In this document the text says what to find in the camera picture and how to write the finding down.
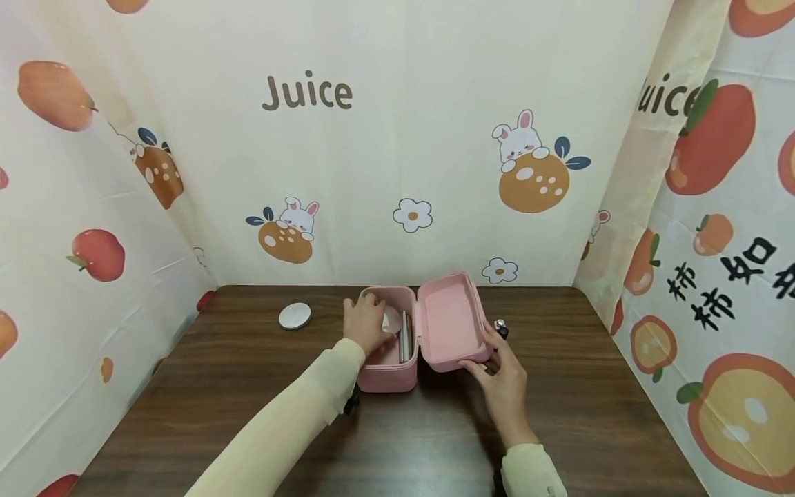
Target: cream sleeve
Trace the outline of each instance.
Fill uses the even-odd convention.
[[[522,444],[502,458],[502,485],[508,497],[566,497],[566,489],[543,445]]]
[[[343,412],[364,364],[343,338],[240,430],[185,497],[273,495],[320,431]]]

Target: white flower illustration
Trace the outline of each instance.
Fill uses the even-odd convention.
[[[392,219],[402,224],[406,233],[414,233],[421,227],[430,226],[433,222],[431,204],[428,202],[403,199],[397,205],[398,209],[392,213]]]
[[[519,267],[513,262],[505,262],[502,257],[495,257],[489,261],[489,265],[483,268],[480,273],[489,278],[489,283],[497,285],[502,282],[512,282],[516,279],[516,272]]]

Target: green leaf illustration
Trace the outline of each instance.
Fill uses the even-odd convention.
[[[684,124],[684,133],[687,134],[698,124],[704,114],[707,113],[709,104],[715,98],[715,93],[718,90],[718,80],[709,80],[698,93],[693,107],[690,109],[690,115],[687,122]]]
[[[651,238],[651,255],[650,261],[654,260],[654,256],[657,255],[657,248],[660,246],[660,234],[655,233],[654,236]]]
[[[86,267],[88,267],[88,262],[85,262],[83,259],[75,257],[74,255],[67,255],[66,260],[78,266],[81,271],[86,269]]]
[[[705,215],[704,218],[701,220],[701,225],[696,228],[696,231],[701,231],[707,227],[707,222],[709,221],[709,214]]]
[[[703,389],[704,384],[702,382],[686,383],[677,391],[677,402],[680,404],[689,404],[701,395]]]

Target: blue leaf illustration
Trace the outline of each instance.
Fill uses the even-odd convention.
[[[555,140],[555,153],[558,157],[565,158],[568,151],[572,149],[572,143],[565,136],[561,136]]]
[[[591,165],[591,159],[588,157],[572,157],[566,161],[566,167],[572,171],[585,169]]]
[[[154,133],[146,128],[138,128],[138,136],[141,137],[141,141],[146,145],[157,146],[157,138]]]

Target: wooden table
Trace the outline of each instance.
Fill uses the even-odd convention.
[[[181,497],[235,434],[342,335],[353,287],[228,286],[158,369],[70,497]],[[483,288],[529,373],[527,410],[570,495],[706,495],[585,296]],[[312,306],[296,332],[277,325]],[[310,445],[277,495],[482,497],[503,448],[465,371],[421,363],[408,394],[363,394]]]

